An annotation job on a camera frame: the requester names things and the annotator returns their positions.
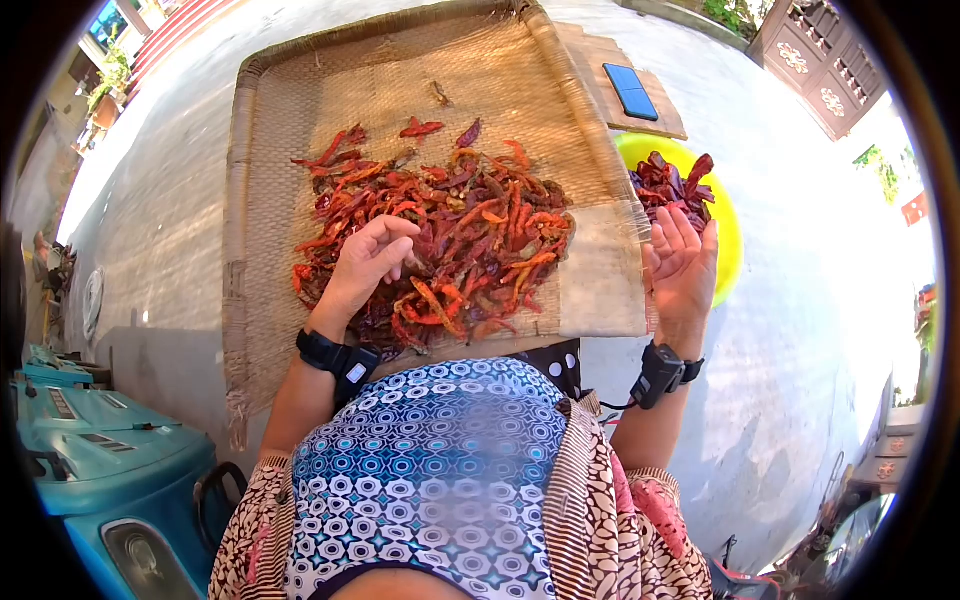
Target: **black wristband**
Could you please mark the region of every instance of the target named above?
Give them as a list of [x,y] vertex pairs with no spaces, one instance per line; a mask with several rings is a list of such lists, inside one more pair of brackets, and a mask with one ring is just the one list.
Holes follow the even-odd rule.
[[705,360],[681,360],[667,344],[657,346],[651,341],[643,351],[643,366],[630,390],[630,401],[620,406],[606,402],[600,404],[614,410],[626,410],[634,406],[649,410],[657,405],[664,394],[676,392],[679,386],[696,379]]
[[345,346],[325,338],[316,331],[300,330],[297,335],[300,360],[314,369],[333,374],[337,381],[334,393],[334,414],[360,391],[380,364],[380,353],[366,346]]

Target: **chili pepper pile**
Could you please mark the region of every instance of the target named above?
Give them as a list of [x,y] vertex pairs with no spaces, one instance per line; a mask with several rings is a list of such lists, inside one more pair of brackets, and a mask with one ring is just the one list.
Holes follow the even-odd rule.
[[[399,135],[420,142],[443,126],[412,117]],[[462,342],[500,329],[516,335],[508,319],[521,308],[541,312],[537,288],[564,259],[574,228],[564,191],[530,173],[519,142],[504,142],[512,150],[506,156],[470,148],[480,131],[477,119],[445,166],[404,169],[415,148],[378,162],[364,160],[356,149],[340,152],[345,143],[363,143],[359,125],[337,133],[320,158],[292,159],[310,170],[315,219],[324,223],[317,239],[294,248],[305,262],[293,266],[293,287],[311,310],[344,242],[371,219],[390,214],[420,226],[403,278],[377,287],[350,323],[362,343],[379,347],[384,361],[407,348],[427,354],[444,331]]]
[[677,167],[663,159],[659,152],[652,152],[646,161],[636,165],[630,172],[630,181],[643,204],[650,223],[657,222],[657,207],[674,204],[680,208],[701,238],[710,221],[710,213],[704,201],[713,203],[709,185],[700,185],[700,180],[713,170],[710,155],[697,158],[690,169],[690,176],[680,177]]

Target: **hand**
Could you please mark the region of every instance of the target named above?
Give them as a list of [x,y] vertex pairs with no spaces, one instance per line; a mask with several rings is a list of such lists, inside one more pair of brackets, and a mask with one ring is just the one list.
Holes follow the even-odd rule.
[[683,360],[699,360],[717,280],[717,222],[704,230],[703,243],[677,207],[657,209],[653,243],[643,247],[645,278],[660,312],[654,334]]
[[333,277],[307,320],[307,332],[317,330],[342,344],[347,324],[380,280],[390,284],[400,279],[403,260],[413,253],[410,236],[419,233],[409,221],[380,215],[347,238]]

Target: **blue phone case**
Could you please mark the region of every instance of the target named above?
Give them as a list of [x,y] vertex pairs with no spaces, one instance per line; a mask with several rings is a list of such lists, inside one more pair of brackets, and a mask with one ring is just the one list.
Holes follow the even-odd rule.
[[654,103],[650,102],[650,96],[643,89],[643,84],[640,83],[634,69],[609,62],[604,62],[603,69],[607,72],[607,77],[610,78],[613,90],[620,98],[620,104],[623,105],[623,111],[627,116],[647,121],[660,119]]

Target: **polka dot fabric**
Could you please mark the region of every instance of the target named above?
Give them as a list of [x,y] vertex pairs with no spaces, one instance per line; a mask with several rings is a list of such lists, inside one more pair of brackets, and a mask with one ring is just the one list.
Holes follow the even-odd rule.
[[364,386],[295,451],[288,596],[328,595],[347,569],[401,562],[477,599],[553,598],[541,510],[563,397],[513,358]]
[[580,339],[567,340],[546,346],[512,354],[511,358],[532,365],[543,373],[551,383],[567,397],[579,400],[580,385]]

